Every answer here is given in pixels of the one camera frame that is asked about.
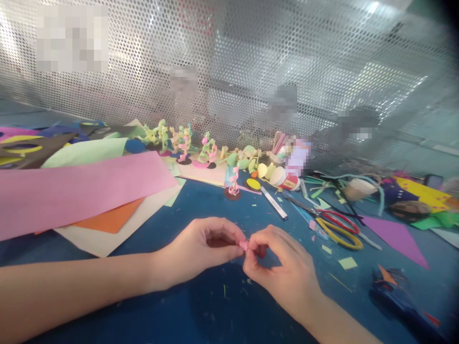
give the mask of hand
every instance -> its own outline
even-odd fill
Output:
[[[163,266],[164,289],[242,256],[244,250],[239,243],[244,240],[246,237],[241,229],[226,218],[191,221],[171,244],[155,252]]]
[[[267,248],[279,258],[282,266],[266,269],[256,255],[266,256]],[[306,327],[313,308],[324,299],[310,254],[280,228],[269,225],[250,237],[244,272],[274,297],[296,321]]]

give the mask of metal mesh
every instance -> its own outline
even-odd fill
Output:
[[[37,71],[37,5],[58,4],[107,7],[107,72]],[[210,131],[230,148],[310,136],[311,167],[327,172],[459,170],[420,143],[459,148],[451,35],[376,1],[3,0],[0,24],[4,97],[111,123],[191,123],[197,142]],[[363,112],[370,135],[337,140],[337,119]]]

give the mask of red scissors handle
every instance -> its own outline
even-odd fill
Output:
[[[332,210],[318,210],[318,209],[316,209],[316,211],[321,213],[323,215],[323,217],[326,218],[327,220],[333,222],[334,224],[336,224],[339,227],[342,227],[342,228],[346,229],[349,233],[357,234],[357,235],[360,233],[360,230],[355,225],[355,223],[353,223],[351,220],[349,220],[346,216],[341,215],[340,213],[334,212]],[[344,223],[342,223],[341,221],[337,220],[335,218],[335,216],[339,217],[341,220],[343,220],[343,222],[349,224],[350,226],[347,226]]]

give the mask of white marker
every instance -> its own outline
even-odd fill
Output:
[[[274,209],[279,213],[281,218],[283,220],[288,220],[288,216],[285,213],[285,211],[281,208],[279,204],[277,204],[277,202],[274,200],[274,198],[271,197],[271,195],[266,191],[266,189],[264,187],[261,187],[261,191],[265,195],[265,197],[268,199],[269,203],[271,203]]]

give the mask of forearm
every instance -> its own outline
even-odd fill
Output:
[[[0,268],[0,343],[20,343],[115,302],[166,289],[157,254]]]
[[[321,344],[381,344],[333,300],[323,295],[315,300],[314,311],[301,324]]]

